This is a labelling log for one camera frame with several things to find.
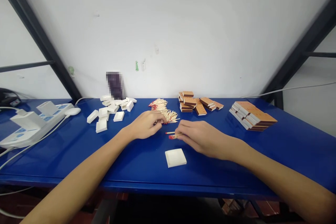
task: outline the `pile of matches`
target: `pile of matches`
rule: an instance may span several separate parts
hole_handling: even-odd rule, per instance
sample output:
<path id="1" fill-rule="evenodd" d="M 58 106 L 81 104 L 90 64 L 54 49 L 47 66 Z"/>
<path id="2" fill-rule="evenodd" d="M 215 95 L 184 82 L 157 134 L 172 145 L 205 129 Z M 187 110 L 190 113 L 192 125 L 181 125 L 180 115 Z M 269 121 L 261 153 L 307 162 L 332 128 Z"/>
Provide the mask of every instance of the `pile of matches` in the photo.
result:
<path id="1" fill-rule="evenodd" d="M 152 107 L 152 110 L 159 110 L 167 120 L 167 123 L 177 123 L 177 113 L 175 111 L 167 109 L 167 101 L 164 99 L 157 98 L 155 101 L 151 102 L 148 107 Z"/>
<path id="2" fill-rule="evenodd" d="M 229 112 L 249 131 L 264 131 L 277 122 L 272 116 L 247 101 L 236 101 Z"/>
<path id="3" fill-rule="evenodd" d="M 207 114 L 204 108 L 213 111 L 215 109 L 220 110 L 224 107 L 223 104 L 213 101 L 207 97 L 202 97 L 200 99 L 194 98 L 194 93 L 191 91 L 179 92 L 178 100 L 180 102 L 181 112 L 192 112 L 193 109 L 195 109 L 197 115 L 199 116 L 205 116 Z"/>

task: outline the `green mark on wall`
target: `green mark on wall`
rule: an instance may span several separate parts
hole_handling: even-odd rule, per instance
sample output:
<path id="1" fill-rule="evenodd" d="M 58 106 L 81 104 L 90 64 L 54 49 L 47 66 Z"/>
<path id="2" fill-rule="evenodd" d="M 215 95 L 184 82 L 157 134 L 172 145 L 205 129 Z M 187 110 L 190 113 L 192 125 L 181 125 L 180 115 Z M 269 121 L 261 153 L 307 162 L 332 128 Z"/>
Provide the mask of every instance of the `green mark on wall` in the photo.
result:
<path id="1" fill-rule="evenodd" d="M 73 76 L 75 74 L 75 69 L 72 66 L 68 67 L 69 73 L 71 76 Z"/>

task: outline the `person's right hand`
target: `person's right hand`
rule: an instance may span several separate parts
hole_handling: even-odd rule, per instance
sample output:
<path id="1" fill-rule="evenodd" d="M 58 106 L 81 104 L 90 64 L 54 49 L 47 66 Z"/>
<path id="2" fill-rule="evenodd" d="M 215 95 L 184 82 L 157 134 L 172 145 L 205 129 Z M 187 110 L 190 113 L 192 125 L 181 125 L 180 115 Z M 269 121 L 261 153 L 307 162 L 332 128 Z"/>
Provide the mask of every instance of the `person's right hand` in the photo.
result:
<path id="1" fill-rule="evenodd" d="M 239 155 L 239 149 L 247 145 L 244 141 L 225 135 L 205 121 L 181 120 L 175 134 L 189 144 L 195 151 L 206 156 L 233 161 Z"/>

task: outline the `white power strip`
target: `white power strip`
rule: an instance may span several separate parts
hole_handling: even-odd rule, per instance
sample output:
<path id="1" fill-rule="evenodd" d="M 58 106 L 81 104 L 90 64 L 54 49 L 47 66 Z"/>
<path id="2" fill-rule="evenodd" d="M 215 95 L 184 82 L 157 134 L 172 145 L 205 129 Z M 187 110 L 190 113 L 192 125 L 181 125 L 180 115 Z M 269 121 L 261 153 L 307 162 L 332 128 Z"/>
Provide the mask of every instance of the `white power strip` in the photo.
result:
<path id="1" fill-rule="evenodd" d="M 58 110 L 52 116 L 39 115 L 47 123 L 41 129 L 31 129 L 27 131 L 24 128 L 20 128 L 3 139 L 0 142 L 0 146 L 5 149 L 10 147 L 18 149 L 30 146 L 39 141 L 65 117 L 64 113 L 74 106 L 71 103 L 64 103 L 56 105 L 56 107 Z"/>

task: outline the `cable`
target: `cable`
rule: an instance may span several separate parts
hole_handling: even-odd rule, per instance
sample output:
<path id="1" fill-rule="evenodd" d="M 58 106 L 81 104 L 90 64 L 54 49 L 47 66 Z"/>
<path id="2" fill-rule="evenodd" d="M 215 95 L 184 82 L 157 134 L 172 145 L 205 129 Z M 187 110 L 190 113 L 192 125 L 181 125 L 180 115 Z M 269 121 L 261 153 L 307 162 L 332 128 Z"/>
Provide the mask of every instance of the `cable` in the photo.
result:
<path id="1" fill-rule="evenodd" d="M 279 89 L 279 90 L 275 90 L 275 91 L 272 91 L 272 92 L 268 92 L 268 93 L 265 93 L 265 94 L 258 94 L 256 96 L 244 96 L 244 97 L 241 97 L 241 98 L 253 98 L 253 97 L 259 97 L 259 96 L 264 96 L 264 95 L 268 95 L 268 94 L 272 94 L 272 93 L 276 93 L 276 92 L 280 92 L 280 91 L 284 91 L 284 90 L 290 90 L 290 89 L 298 89 L 298 88 L 312 88 L 312 87 L 316 87 L 316 86 L 327 86 L 327 85 L 331 85 L 331 84 L 335 84 L 336 82 L 331 82 L 331 83 L 326 83 L 326 84 L 320 84 L 320 85 L 313 85 L 313 86 L 302 86 L 302 87 L 288 87 L 288 88 L 285 88 L 285 89 Z"/>
<path id="2" fill-rule="evenodd" d="M 80 100 L 83 100 L 83 99 L 89 99 L 89 98 L 91 98 L 91 99 L 96 99 L 96 97 L 91 97 L 91 96 L 88 96 L 88 97 L 82 97 L 82 98 L 79 98 L 79 99 L 76 101 L 75 106 L 77 105 L 77 103 L 78 103 Z"/>
<path id="3" fill-rule="evenodd" d="M 14 150 L 14 147 L 10 147 L 10 148 L 8 148 L 7 150 L 5 150 L 4 152 L 2 152 L 2 153 L 0 154 L 0 157 L 3 156 L 3 155 L 5 155 L 6 153 L 12 151 L 12 150 Z"/>
<path id="4" fill-rule="evenodd" d="M 33 188 L 33 187 L 28 187 L 28 188 L 26 188 L 26 189 L 22 189 L 22 190 L 19 190 L 19 191 L 15 191 L 15 192 L 7 192 L 7 193 L 4 193 L 4 194 L 0 194 L 0 196 L 4 196 L 4 195 L 9 195 L 9 194 L 14 194 L 14 193 L 20 193 L 20 192 L 22 192 L 22 191 L 26 191 L 26 190 L 28 190 L 28 189 L 30 189 L 30 188 Z"/>
<path id="5" fill-rule="evenodd" d="M 1 208 L 0 208 L 0 214 L 3 214 L 5 216 L 11 217 L 11 218 L 16 218 L 16 219 L 24 219 L 25 218 L 25 216 L 18 216 L 18 215 L 13 215 L 11 213 L 7 213 L 6 211 L 2 210 Z"/>
<path id="6" fill-rule="evenodd" d="M 2 108 L 3 108 L 3 109 L 9 109 L 9 108 L 10 108 L 10 109 L 19 110 L 18 108 L 13 108 L 13 107 L 0 107 L 0 109 L 2 109 Z"/>
<path id="7" fill-rule="evenodd" d="M 63 122 L 65 119 L 67 119 L 69 116 L 66 116 L 63 118 L 63 120 L 52 130 L 50 131 L 47 135 L 45 135 L 44 137 L 42 137 L 40 140 L 38 140 L 36 143 L 26 147 L 25 149 L 23 149 L 22 151 L 20 151 L 19 153 L 15 154 L 13 157 L 11 157 L 10 159 L 8 159 L 5 163 L 3 163 L 2 166 L 0 166 L 0 170 L 6 165 L 8 164 L 10 161 L 12 161 L 14 158 L 16 158 L 17 156 L 19 156 L 22 152 L 25 152 L 26 150 L 30 149 L 31 147 L 33 147 L 35 144 L 41 142 L 43 139 L 45 139 L 46 137 L 48 137 L 51 133 L 53 133 Z"/>
<path id="8" fill-rule="evenodd" d="M 47 135 L 45 135 L 44 137 L 42 137 L 39 141 L 37 141 L 36 143 L 34 143 L 34 144 L 28 146 L 27 148 L 23 149 L 22 151 L 20 151 L 19 153 L 15 154 L 15 155 L 14 155 L 13 157 L 11 157 L 10 159 L 8 159 L 5 163 L 3 163 L 2 166 L 0 166 L 0 170 L 1 170 L 6 164 L 8 164 L 10 161 L 12 161 L 14 158 L 16 158 L 17 156 L 19 156 L 21 153 L 25 152 L 26 150 L 28 150 L 28 149 L 30 149 L 31 147 L 33 147 L 35 144 L 41 142 L 43 139 L 45 139 L 46 137 L 48 137 L 48 136 L 49 136 L 51 133 L 53 133 L 53 132 L 54 132 L 54 131 L 55 131 L 55 130 L 56 130 L 56 129 L 57 129 L 57 128 L 64 122 L 64 121 L 65 121 L 65 119 L 67 119 L 68 117 L 70 117 L 70 115 L 67 115 L 66 117 L 64 117 L 63 120 L 60 121 L 59 124 L 58 124 L 52 131 L 50 131 Z M 7 194 L 14 194 L 14 193 L 18 193 L 18 192 L 20 192 L 20 191 L 10 192 L 10 193 L 7 193 Z M 17 216 L 17 215 L 13 215 L 13 214 L 7 213 L 6 211 L 2 210 L 1 208 L 0 208 L 0 214 L 3 214 L 3 215 L 5 215 L 5 216 L 7 216 L 7 217 L 11 217 L 11 218 L 16 218 L 16 219 L 24 219 L 24 218 L 25 218 L 25 216 Z"/>

